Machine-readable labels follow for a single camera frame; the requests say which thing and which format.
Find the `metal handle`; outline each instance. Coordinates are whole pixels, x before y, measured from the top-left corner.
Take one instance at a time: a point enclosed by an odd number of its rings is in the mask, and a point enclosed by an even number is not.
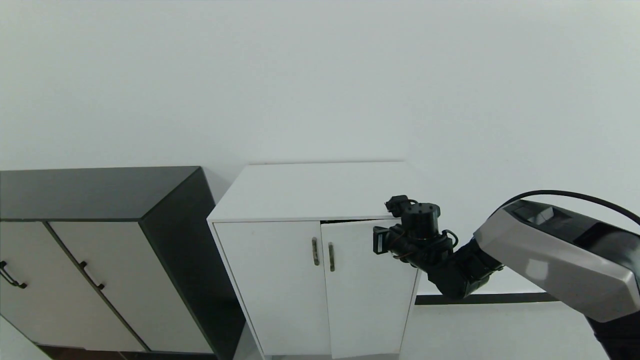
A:
[[[314,253],[314,264],[315,266],[320,266],[320,260],[318,259],[318,239],[311,238],[311,248]]]
[[[9,275],[9,273],[6,271],[6,269],[4,268],[6,266],[6,261],[0,261],[0,275],[3,277],[4,280],[6,280],[6,282],[8,282],[9,284],[11,284],[12,286],[16,286],[20,289],[24,289],[27,287],[26,283],[20,283],[18,281],[16,281],[11,275]]]
[[[335,263],[333,261],[333,244],[329,243],[329,270],[335,271]]]
[[[91,280],[92,284],[93,284],[96,288],[98,288],[98,289],[100,289],[100,290],[104,289],[104,284],[96,285],[96,284],[95,284],[95,281],[93,281],[93,279],[91,278],[91,276],[89,276],[89,273],[86,271],[86,266],[87,266],[87,265],[88,265],[88,264],[86,263],[86,261],[83,261],[82,263],[80,263],[80,269],[82,269],[82,271],[84,272],[84,274],[86,275],[86,277],[87,277],[89,280]]]

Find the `black cabinet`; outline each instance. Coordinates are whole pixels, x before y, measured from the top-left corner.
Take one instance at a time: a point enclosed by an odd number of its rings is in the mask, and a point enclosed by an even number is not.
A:
[[[231,360],[213,207],[200,167],[0,172],[0,313],[41,345]]]

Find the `cabinet door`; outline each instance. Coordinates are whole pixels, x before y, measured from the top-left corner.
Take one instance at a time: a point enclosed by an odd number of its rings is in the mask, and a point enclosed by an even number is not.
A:
[[[153,351],[212,353],[136,222],[52,222],[51,227]]]
[[[334,359],[400,353],[417,270],[391,254],[376,255],[372,251],[373,227],[396,223],[380,220],[322,225]]]
[[[0,279],[0,313],[31,341],[144,351],[40,222],[0,224],[0,258],[22,289]]]
[[[216,223],[214,228],[263,353],[330,354],[320,223]]]

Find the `cabinet top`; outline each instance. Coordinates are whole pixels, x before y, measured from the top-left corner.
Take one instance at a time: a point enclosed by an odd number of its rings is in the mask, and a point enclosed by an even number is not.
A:
[[[393,218],[393,195],[427,199],[419,173],[403,162],[246,166],[210,222]]]
[[[200,167],[0,172],[0,220],[139,220]]]

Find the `open cabinet door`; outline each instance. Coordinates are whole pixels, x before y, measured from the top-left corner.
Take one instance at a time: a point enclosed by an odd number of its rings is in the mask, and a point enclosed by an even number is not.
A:
[[[400,353],[417,269],[373,253],[373,227],[397,220],[323,224],[324,271],[334,359]]]

